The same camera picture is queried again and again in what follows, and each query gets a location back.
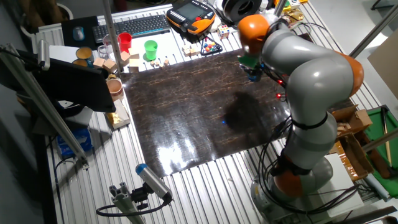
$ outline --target metal pole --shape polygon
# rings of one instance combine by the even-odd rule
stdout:
[[[355,49],[349,54],[349,56],[356,58],[371,42],[379,35],[379,33],[387,26],[391,20],[398,14],[398,4],[396,4],[386,16],[370,31],[370,33],[355,47]]]
[[[104,10],[105,10],[105,21],[106,28],[108,29],[109,37],[111,38],[112,48],[114,57],[116,59],[116,64],[118,65],[118,72],[123,72],[122,57],[120,56],[120,49],[118,44],[118,37],[116,36],[116,30],[114,29],[111,6],[109,5],[109,0],[103,0]]]
[[[7,44],[7,50],[18,55],[17,50],[11,44]],[[53,104],[51,104],[51,101],[44,93],[39,83],[37,83],[37,80],[34,78],[32,73],[27,72],[25,70],[24,64],[15,56],[9,55],[7,53],[0,53],[0,59],[7,65],[7,68],[33,99],[35,104],[43,112],[44,116],[50,121],[52,126],[62,136],[77,158],[79,158],[83,164],[87,164],[86,153],[81,148],[79,142],[76,140],[67,124],[65,124],[61,116],[58,114]]]
[[[391,139],[394,139],[398,137],[398,128],[396,128],[395,130],[388,132],[387,134],[379,137],[378,139],[371,141],[370,143],[368,143],[367,145],[365,145],[364,147],[362,147],[363,151],[365,152],[369,152],[372,149],[375,149],[383,144],[385,144],[387,141],[390,141]]]
[[[287,0],[279,0],[278,4],[275,7],[275,12],[274,15],[279,17],[282,14],[282,11],[284,10],[285,4]]]

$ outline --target cup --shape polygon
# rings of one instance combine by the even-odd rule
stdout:
[[[109,80],[106,82],[112,100],[122,100],[124,97],[122,82],[116,78],[115,75],[109,75]]]
[[[80,47],[76,51],[76,56],[78,59],[83,59],[87,61],[87,64],[90,68],[94,68],[93,63],[94,63],[94,55],[93,51],[89,47]]]
[[[110,58],[112,61],[116,61],[116,58],[113,53],[113,48],[112,48],[112,43],[111,43],[111,37],[106,35],[104,39],[102,40],[102,43],[104,44],[106,48],[106,54],[108,55],[108,58]]]
[[[154,40],[148,40],[144,43],[146,57],[148,60],[156,59],[157,43]]]
[[[98,47],[98,55],[102,59],[108,59],[108,54],[106,53],[106,47],[104,45]]]
[[[76,59],[72,63],[74,63],[75,65],[81,65],[81,66],[84,66],[84,67],[88,66],[87,61],[84,60],[84,59]]]
[[[129,48],[131,48],[132,37],[129,33],[123,32],[119,34],[120,37],[120,51],[129,53]]]

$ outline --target dark marble table surface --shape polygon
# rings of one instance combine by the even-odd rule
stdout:
[[[250,82],[239,68],[239,53],[122,74],[142,153],[156,174],[263,144],[288,117],[287,103],[275,97],[281,87],[267,77]]]

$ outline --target black screen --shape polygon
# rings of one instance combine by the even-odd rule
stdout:
[[[196,17],[202,15],[206,11],[199,7],[194,6],[193,4],[188,3],[184,6],[182,6],[180,9],[178,9],[177,12],[181,16],[183,16],[191,21],[194,21]]]

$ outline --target computer monitor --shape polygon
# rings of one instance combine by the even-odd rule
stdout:
[[[21,50],[18,53],[24,59],[37,63],[36,54]],[[115,112],[116,108],[105,82],[106,72],[51,58],[49,70],[32,73],[52,101],[66,100],[87,106],[93,111],[110,113]],[[0,84],[17,92],[24,91],[2,60]]]

